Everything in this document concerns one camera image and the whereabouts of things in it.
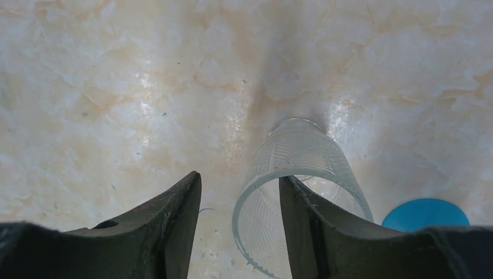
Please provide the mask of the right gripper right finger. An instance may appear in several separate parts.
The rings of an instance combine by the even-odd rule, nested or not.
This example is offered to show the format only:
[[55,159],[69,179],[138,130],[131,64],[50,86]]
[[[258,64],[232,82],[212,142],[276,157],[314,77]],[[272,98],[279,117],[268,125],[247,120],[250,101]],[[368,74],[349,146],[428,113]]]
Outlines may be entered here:
[[491,278],[491,227],[400,232],[360,218],[296,177],[279,180],[293,278]]

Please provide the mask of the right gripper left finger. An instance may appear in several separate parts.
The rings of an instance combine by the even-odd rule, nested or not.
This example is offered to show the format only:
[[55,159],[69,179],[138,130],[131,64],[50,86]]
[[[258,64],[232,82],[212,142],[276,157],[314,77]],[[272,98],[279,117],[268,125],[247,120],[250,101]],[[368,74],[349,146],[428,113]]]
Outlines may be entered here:
[[2,278],[187,278],[201,203],[201,175],[94,228],[61,232],[1,224]]

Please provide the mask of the blue wine glass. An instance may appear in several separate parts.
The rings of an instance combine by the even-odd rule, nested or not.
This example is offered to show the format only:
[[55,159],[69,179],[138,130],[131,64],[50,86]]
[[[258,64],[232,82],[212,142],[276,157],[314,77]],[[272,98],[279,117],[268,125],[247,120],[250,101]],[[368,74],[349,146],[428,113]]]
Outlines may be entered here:
[[432,226],[469,226],[469,219],[456,205],[441,199],[416,199],[397,206],[382,226],[414,232]]

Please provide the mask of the clear wine glass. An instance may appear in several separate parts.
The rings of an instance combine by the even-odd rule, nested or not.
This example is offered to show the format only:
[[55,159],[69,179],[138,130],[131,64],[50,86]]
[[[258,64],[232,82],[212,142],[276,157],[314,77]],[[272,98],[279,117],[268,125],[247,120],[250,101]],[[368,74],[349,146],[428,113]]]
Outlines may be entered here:
[[365,220],[373,215],[340,146],[312,121],[277,123],[255,152],[232,216],[247,262],[270,278],[290,278],[281,216],[281,177],[294,176],[322,198]]

